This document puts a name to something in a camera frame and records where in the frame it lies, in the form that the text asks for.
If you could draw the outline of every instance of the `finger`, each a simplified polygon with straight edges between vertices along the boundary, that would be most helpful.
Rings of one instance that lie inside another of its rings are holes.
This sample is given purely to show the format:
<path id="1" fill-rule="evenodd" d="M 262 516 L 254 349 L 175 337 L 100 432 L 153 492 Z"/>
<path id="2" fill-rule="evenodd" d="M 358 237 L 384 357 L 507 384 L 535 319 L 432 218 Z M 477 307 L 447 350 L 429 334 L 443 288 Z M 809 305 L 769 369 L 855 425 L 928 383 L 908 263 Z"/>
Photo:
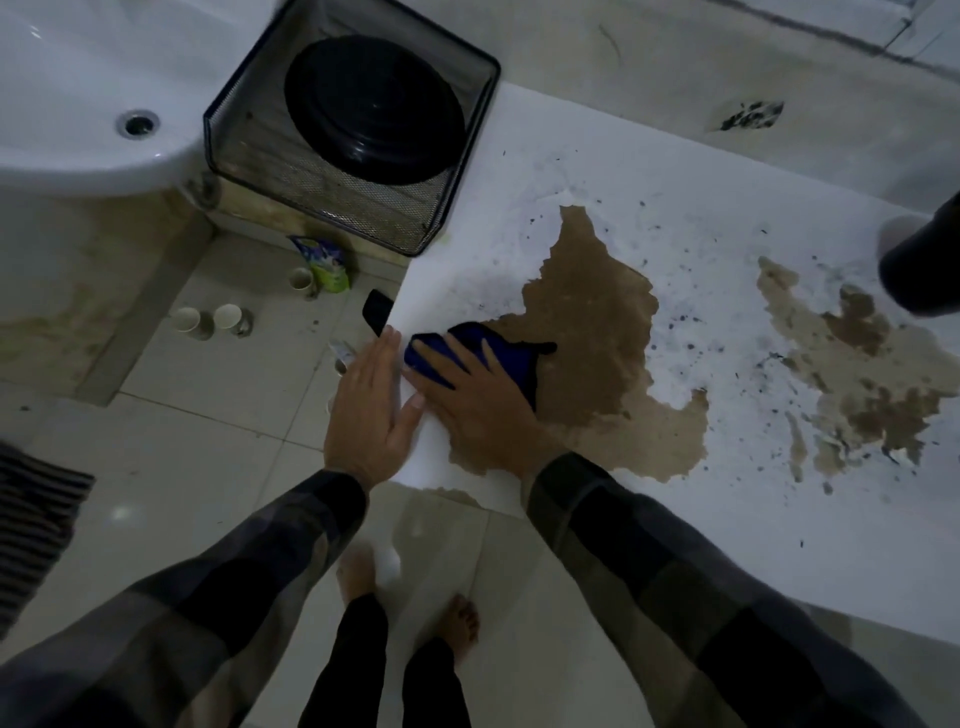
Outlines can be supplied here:
<path id="1" fill-rule="evenodd" d="M 444 341 L 472 375 L 484 370 L 484 365 L 476 357 L 476 354 L 461 344 L 460 340 L 449 331 L 444 334 Z"/>
<path id="2" fill-rule="evenodd" d="M 413 441 L 417 425 L 423 418 L 425 407 L 426 397 L 421 392 L 417 392 L 406 401 L 400 408 L 400 413 L 396 416 L 396 424 L 387 437 L 388 448 L 394 452 L 402 452 L 404 455 L 410 451 L 410 443 Z"/>
<path id="3" fill-rule="evenodd" d="M 493 353 L 493 347 L 487 339 L 480 342 L 480 348 L 483 350 L 484 358 L 487 359 L 487 369 L 496 375 L 506 375 L 507 372 L 504 370 L 503 365 L 500 364 L 500 360 L 496 358 L 496 354 Z"/>
<path id="4" fill-rule="evenodd" d="M 372 372 L 373 390 L 383 397 L 389 397 L 396 381 L 396 352 L 400 348 L 400 332 L 391 328 L 383 329 L 380 348 L 376 353 Z"/>
<path id="5" fill-rule="evenodd" d="M 363 382 L 367 381 L 370 377 L 370 360 L 373 357 L 373 353 L 376 351 L 377 339 L 373 339 L 369 344 L 367 344 L 363 349 L 360 350 L 360 353 L 357 354 L 357 358 L 352 364 L 347 368 L 347 374 L 351 382 Z"/>
<path id="6" fill-rule="evenodd" d="M 404 367 L 401 372 L 403 373 L 403 378 L 413 384 L 418 392 L 422 392 L 426 400 L 431 404 L 442 404 L 446 407 L 452 403 L 452 398 L 454 397 L 453 390 L 447 389 L 433 379 L 428 379 L 419 372 L 410 369 L 410 367 Z"/>
<path id="7" fill-rule="evenodd" d="M 430 402 L 428 406 L 430 407 L 430 411 L 440 420 L 441 424 L 446 427 L 446 431 L 452 435 L 456 429 L 457 421 L 453 415 L 450 414 L 450 410 L 442 404 L 436 404 L 435 402 Z"/>
<path id="8" fill-rule="evenodd" d="M 389 343 L 393 333 L 393 327 L 384 327 L 380 335 L 373 340 L 371 350 L 368 352 L 367 358 L 364 360 L 364 365 L 359 372 L 361 384 L 371 385 L 373 374 L 376 372 L 380 363 L 380 355 L 383 352 L 384 346 Z"/>
<path id="9" fill-rule="evenodd" d="M 434 349 L 431 349 L 419 339 L 414 342 L 414 351 L 422 356 L 423 359 L 426 360 L 426 363 L 434 368 L 437 374 L 442 376 L 453 386 L 456 386 L 458 381 L 463 382 L 466 380 L 468 374 L 454 364 L 452 359 L 450 359 L 448 356 L 444 356 Z"/>

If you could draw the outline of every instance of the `sink drain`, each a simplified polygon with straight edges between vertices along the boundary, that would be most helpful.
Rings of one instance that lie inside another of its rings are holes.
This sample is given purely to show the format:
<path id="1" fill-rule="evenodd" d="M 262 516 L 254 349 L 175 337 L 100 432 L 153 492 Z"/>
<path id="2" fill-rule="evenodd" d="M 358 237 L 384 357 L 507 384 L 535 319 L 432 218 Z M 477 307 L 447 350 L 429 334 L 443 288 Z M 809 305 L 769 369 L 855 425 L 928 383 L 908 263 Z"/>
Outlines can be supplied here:
<path id="1" fill-rule="evenodd" d="M 159 128 L 160 117 L 152 111 L 127 111 L 117 118 L 117 133 L 126 139 L 146 139 Z"/>

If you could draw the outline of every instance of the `metal mesh basket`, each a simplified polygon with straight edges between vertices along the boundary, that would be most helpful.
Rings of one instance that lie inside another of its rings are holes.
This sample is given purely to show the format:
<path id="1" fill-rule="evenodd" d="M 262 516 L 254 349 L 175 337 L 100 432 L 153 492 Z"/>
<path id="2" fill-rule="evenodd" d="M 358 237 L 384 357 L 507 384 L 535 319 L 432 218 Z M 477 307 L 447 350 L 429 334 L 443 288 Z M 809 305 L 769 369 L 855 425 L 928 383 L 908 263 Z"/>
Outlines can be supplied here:
<path id="1" fill-rule="evenodd" d="M 287 113 L 290 63 L 326 37 L 392 40 L 450 84 L 467 120 L 458 162 L 426 182 L 360 180 L 320 157 Z M 499 63 L 394 0 L 289 0 L 204 114 L 206 161 L 217 174 L 404 255 L 419 255 L 440 231 L 467 166 Z"/>

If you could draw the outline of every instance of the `foot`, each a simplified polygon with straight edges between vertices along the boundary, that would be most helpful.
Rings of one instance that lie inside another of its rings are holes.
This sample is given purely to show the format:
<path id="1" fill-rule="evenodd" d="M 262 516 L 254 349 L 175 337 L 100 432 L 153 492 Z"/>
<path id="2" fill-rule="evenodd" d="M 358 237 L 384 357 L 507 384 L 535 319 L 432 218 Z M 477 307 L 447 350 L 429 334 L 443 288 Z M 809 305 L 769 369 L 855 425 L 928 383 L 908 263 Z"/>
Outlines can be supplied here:
<path id="1" fill-rule="evenodd" d="M 476 605 L 464 596 L 454 596 L 437 625 L 437 637 L 450 645 L 455 664 L 459 665 L 467 657 L 479 633 L 480 615 Z"/>
<path id="2" fill-rule="evenodd" d="M 376 591 L 376 567 L 370 544 L 353 544 L 340 556 L 337 583 L 344 604 Z"/>

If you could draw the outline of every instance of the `tile floor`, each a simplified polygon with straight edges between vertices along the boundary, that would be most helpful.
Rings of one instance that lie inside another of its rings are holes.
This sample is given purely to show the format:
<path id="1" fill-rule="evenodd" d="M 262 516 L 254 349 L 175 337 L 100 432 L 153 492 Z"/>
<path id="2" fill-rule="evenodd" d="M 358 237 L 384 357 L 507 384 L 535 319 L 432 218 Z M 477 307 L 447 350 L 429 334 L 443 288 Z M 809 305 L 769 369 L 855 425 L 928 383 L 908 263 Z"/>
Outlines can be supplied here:
<path id="1" fill-rule="evenodd" d="M 252 510 L 323 466 L 335 391 L 330 336 L 372 335 L 367 293 L 397 284 L 360 275 L 346 295 L 292 297 L 298 257 L 236 236 L 218 239 L 179 301 L 235 301 L 253 335 L 196 342 L 164 322 L 107 408 L 0 382 L 0 438 L 95 473 L 66 550 L 8 638 L 0 660 L 61 629 L 136 578 L 209 546 Z M 460 670 L 473 725 L 651 725 L 643 697 L 576 586 L 524 521 L 385 484 L 361 531 L 375 547 L 391 621 L 380 725 L 399 726 L 402 671 L 418 634 L 455 593 L 483 619 Z M 308 599 L 293 640 L 249 716 L 295 726 L 323 668 L 343 606 L 332 574 Z M 843 615 L 815 618 L 888 676 L 931 726 L 960 712 L 960 648 Z"/>

